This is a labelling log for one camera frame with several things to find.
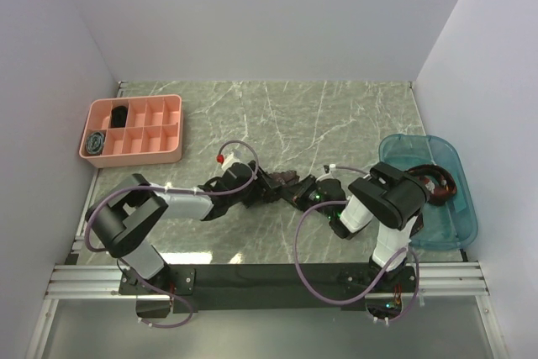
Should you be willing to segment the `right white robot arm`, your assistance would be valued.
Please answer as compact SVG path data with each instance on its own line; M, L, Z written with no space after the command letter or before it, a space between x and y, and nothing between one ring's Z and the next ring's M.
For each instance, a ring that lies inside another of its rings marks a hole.
M304 213L324 215L341 239L349 240L374 219L377 240L368 262L367 282L388 291L400 281L410 237L422 221L430 193L423 182L384 162L374 165L345 190L330 165L321 177L307 177L282 192L282 198Z

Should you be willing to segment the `brown blue floral tie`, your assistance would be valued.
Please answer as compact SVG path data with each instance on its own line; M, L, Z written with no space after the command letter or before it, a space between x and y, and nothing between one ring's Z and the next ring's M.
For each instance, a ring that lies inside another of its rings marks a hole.
M294 170L285 172L272 172L268 174L270 178L271 190L281 191L296 185L300 181L300 176Z

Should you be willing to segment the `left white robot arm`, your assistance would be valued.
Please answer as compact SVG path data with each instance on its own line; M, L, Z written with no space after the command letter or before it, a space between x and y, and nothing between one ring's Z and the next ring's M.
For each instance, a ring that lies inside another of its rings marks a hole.
M286 184L281 173L267 173L256 163L234 162L203 185L166 191L135 173L86 212L87 233L93 232L112 257L139 274L150 293L174 289L171 269L147 235L162 218L210 221L242 203L249 208L280 198Z

